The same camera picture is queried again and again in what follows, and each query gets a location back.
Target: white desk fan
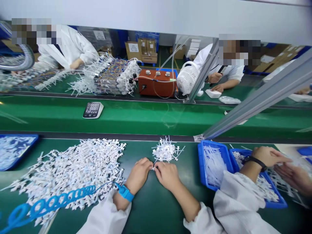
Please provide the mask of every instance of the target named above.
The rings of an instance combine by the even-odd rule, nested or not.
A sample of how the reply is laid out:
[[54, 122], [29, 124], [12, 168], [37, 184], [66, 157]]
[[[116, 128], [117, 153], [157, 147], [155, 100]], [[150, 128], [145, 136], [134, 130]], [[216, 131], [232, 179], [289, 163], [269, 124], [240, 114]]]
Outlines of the white desk fan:
[[[181, 68], [181, 71], [176, 79], [176, 84], [178, 86], [178, 89], [182, 92], [182, 95], [190, 94], [194, 84], [198, 78], [199, 75], [199, 69], [196, 63], [189, 61], [183, 64], [183, 67]], [[197, 96], [203, 95], [202, 88], [204, 87], [204, 83], [201, 86], [201, 89], [198, 91]]]

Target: blood pressure monitor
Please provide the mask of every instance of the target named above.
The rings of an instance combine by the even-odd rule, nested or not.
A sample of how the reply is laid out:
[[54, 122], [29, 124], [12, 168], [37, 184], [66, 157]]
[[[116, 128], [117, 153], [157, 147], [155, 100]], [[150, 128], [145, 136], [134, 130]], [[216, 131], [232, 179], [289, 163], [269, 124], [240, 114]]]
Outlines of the blood pressure monitor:
[[104, 106], [100, 102], [89, 102], [85, 108], [83, 118], [85, 119], [97, 119], [100, 117], [100, 114]]

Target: watch strap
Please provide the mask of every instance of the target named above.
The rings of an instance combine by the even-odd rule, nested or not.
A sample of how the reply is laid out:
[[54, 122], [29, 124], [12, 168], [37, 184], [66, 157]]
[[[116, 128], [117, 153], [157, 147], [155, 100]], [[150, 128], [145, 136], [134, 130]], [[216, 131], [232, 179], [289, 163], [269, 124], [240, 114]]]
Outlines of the watch strap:
[[245, 159], [245, 162], [248, 162], [248, 161], [253, 161], [255, 163], [258, 163], [262, 167], [261, 172], [265, 172], [267, 169], [267, 166], [262, 161], [260, 161], [259, 159], [255, 158], [253, 156], [250, 156], [250, 157]]
[[119, 194], [127, 199], [129, 202], [132, 202], [133, 198], [134, 198], [134, 195], [132, 193], [130, 193], [129, 189], [125, 186], [125, 185], [122, 185], [120, 186], [119, 184], [117, 184], [117, 187], [118, 187], [118, 190], [119, 190]]

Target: white lab coat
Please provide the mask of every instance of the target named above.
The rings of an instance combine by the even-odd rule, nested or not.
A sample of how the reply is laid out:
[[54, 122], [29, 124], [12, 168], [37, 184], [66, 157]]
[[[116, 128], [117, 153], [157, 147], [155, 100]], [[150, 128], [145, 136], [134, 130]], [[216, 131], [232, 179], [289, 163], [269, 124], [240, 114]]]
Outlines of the white lab coat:
[[[201, 202], [201, 210], [193, 222], [185, 219], [184, 226], [192, 234], [278, 234], [257, 213], [265, 207], [264, 200], [257, 195], [257, 187], [248, 177], [224, 172], [224, 178], [214, 197], [214, 212]], [[95, 206], [77, 234], [121, 234], [130, 213], [131, 204], [125, 211], [117, 211], [113, 203], [115, 190]]]
[[263, 78], [263, 82], [268, 82], [269, 80], [271, 80], [275, 75], [277, 75], [278, 73], [280, 73], [282, 70], [284, 70], [285, 67], [287, 67], [289, 64], [291, 64], [292, 62], [294, 62], [294, 60], [291, 60], [281, 66], [279, 66], [277, 69], [275, 69], [273, 72], [271, 72], [270, 74], [268, 74], [265, 78]]
[[93, 45], [77, 30], [67, 26], [59, 25], [57, 37], [61, 38], [61, 44], [59, 47], [64, 54], [55, 47], [55, 45], [39, 44], [38, 62], [35, 63], [34, 67], [46, 67], [57, 68], [58, 63], [61, 64], [65, 69], [69, 69], [70, 65], [81, 58], [85, 65], [95, 62], [98, 58], [98, 53]]
[[[198, 67], [200, 67], [206, 61], [211, 48], [212, 48], [212, 44], [206, 46], [198, 53], [198, 55], [194, 59], [194, 63], [196, 63]], [[207, 75], [218, 72], [220, 70], [222, 64], [218, 65], [218, 63], [219, 61], [217, 60], [215, 64], [212, 66], [212, 68], [214, 67], [215, 68], [212, 69]], [[241, 78], [244, 75], [243, 71], [244, 71], [244, 66], [227, 66], [226, 70], [223, 72], [223, 77], [218, 83], [222, 84], [228, 80], [238, 80], [240, 82]]]

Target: blue coiled cord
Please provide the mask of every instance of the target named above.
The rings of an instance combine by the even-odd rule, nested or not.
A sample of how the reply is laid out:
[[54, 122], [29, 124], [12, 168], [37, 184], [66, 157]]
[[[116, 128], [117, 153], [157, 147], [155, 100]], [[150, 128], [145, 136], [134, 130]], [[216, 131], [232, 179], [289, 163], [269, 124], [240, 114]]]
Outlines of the blue coiled cord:
[[[24, 226], [27, 223], [30, 223], [33, 220], [42, 217], [51, 211], [56, 211], [57, 209], [65, 207], [69, 203], [81, 199], [85, 196], [95, 194], [100, 188], [109, 183], [115, 183], [117, 187], [120, 188], [120, 185], [118, 183], [116, 183], [115, 181], [111, 181], [103, 184], [98, 189], [96, 189], [94, 185], [90, 185], [77, 190], [72, 190], [69, 193], [62, 193], [59, 196], [53, 196], [48, 201], [45, 201], [45, 199], [41, 199], [37, 201], [33, 206], [30, 206], [27, 203], [23, 203], [18, 207], [16, 207], [9, 215], [9, 218], [7, 219], [7, 227], [1, 230], [0, 234], [5, 234], [13, 228]], [[62, 203], [59, 203], [61, 197], [64, 197], [64, 200], [62, 201]], [[40, 208], [37, 211], [35, 211], [35, 208], [38, 205], [40, 205]]]

